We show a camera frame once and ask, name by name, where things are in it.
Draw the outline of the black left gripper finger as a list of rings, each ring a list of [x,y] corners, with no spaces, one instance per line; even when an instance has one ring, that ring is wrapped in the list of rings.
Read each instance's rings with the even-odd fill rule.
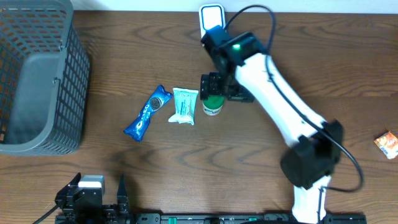
[[[76,176],[74,176],[74,178],[72,178],[72,180],[65,186],[65,189],[73,189],[78,187],[78,183],[81,180],[81,173],[78,172]]]
[[[128,204],[128,195],[127,195],[127,190],[126,190],[124,174],[121,175],[121,178],[119,181],[117,200],[118,200],[118,204]]]

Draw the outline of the green lid white jar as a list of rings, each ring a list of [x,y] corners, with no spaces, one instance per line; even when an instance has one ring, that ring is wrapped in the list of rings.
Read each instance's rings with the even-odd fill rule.
[[[223,108],[223,96],[209,96],[207,100],[202,101],[203,110],[209,116],[215,116],[220,113]]]

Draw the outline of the mint green wipes pack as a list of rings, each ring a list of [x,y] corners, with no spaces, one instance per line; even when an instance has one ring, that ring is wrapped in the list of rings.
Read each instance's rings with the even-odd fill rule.
[[[173,88],[173,91],[175,114],[169,118],[168,122],[194,125],[195,106],[199,91],[178,87]]]

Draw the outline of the blue Oreo cookie pack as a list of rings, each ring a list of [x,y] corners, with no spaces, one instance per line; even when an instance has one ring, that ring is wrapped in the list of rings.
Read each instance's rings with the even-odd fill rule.
[[[167,92],[162,85],[159,85],[145,105],[140,110],[137,118],[124,130],[135,141],[142,141],[144,134],[150,125],[150,118],[166,103],[173,98],[170,92]]]

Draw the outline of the orange snack packet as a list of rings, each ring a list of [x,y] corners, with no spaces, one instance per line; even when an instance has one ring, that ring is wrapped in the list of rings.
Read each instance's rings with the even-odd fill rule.
[[[397,157],[397,137],[393,135],[390,131],[375,139],[374,143],[388,159],[394,159],[395,157]]]

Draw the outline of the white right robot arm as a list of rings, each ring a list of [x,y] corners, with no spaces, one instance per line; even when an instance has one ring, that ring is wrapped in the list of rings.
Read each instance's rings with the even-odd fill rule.
[[[319,223],[326,216],[326,189],[341,157],[342,125],[327,122],[294,92],[253,33],[232,38],[215,26],[205,31],[201,44],[217,69],[201,77],[201,100],[223,96],[258,101],[288,146],[280,166],[294,186],[292,215],[300,223]]]

